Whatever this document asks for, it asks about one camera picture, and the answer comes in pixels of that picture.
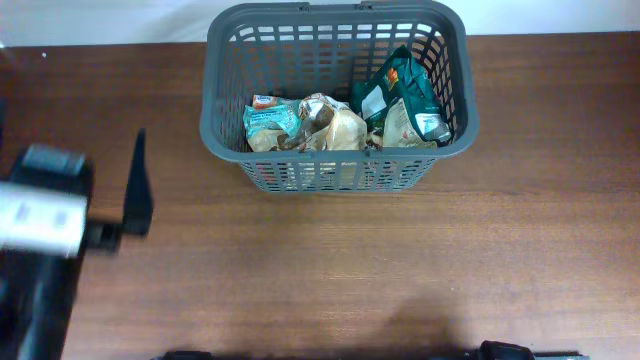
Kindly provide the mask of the teal snack bar wrapper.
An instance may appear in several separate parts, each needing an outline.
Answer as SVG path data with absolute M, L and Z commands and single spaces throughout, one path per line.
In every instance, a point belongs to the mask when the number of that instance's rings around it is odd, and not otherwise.
M 258 109 L 246 106 L 243 123 L 247 138 L 250 139 L 262 130 L 283 130 L 293 137 L 301 128 L 299 116 L 300 100 L 284 101 L 275 106 Z

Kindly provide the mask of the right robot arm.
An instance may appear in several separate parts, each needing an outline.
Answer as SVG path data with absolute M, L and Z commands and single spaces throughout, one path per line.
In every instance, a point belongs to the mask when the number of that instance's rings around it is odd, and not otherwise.
M 529 348 L 497 341 L 484 341 L 479 356 L 483 360 L 535 360 Z

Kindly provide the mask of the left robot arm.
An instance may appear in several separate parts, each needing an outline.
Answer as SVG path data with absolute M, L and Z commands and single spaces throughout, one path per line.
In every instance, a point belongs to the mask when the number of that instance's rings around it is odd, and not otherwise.
M 1 357 L 63 354 L 84 257 L 144 237 L 153 217 L 146 133 L 136 136 L 119 221 L 92 218 L 95 168 L 84 155 L 33 144 L 1 183 Z

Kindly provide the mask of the cream brown snack wrapper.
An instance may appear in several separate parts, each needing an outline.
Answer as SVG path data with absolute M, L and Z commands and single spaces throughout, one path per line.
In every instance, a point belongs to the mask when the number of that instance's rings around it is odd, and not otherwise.
M 322 93 L 311 94 L 300 100 L 299 116 L 301 128 L 296 135 L 290 137 L 283 130 L 262 130 L 247 141 L 254 152 L 291 150 L 304 144 L 314 133 L 326 127 L 333 117 L 329 106 L 322 100 L 328 97 Z M 293 101 L 278 97 L 280 102 Z

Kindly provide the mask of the green tortilla wrap package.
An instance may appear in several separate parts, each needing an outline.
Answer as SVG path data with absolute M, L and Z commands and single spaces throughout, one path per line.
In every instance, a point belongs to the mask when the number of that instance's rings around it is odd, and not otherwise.
M 453 140 L 426 69 L 404 45 L 369 80 L 353 85 L 350 107 L 384 147 L 433 149 Z

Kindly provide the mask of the blue Kleenex tissue multipack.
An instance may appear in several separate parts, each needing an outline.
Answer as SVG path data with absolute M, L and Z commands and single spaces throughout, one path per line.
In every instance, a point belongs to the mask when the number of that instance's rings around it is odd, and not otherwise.
M 268 109 L 279 105 L 279 98 L 270 95 L 254 95 L 252 107 L 257 110 Z

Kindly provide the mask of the cream snack bag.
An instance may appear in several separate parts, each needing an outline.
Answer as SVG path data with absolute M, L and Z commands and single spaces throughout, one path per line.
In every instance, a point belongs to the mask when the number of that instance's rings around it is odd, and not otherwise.
M 367 146 L 367 124 L 347 105 L 331 97 L 322 100 L 333 113 L 329 124 L 314 133 L 308 142 L 311 150 L 342 151 L 364 150 Z

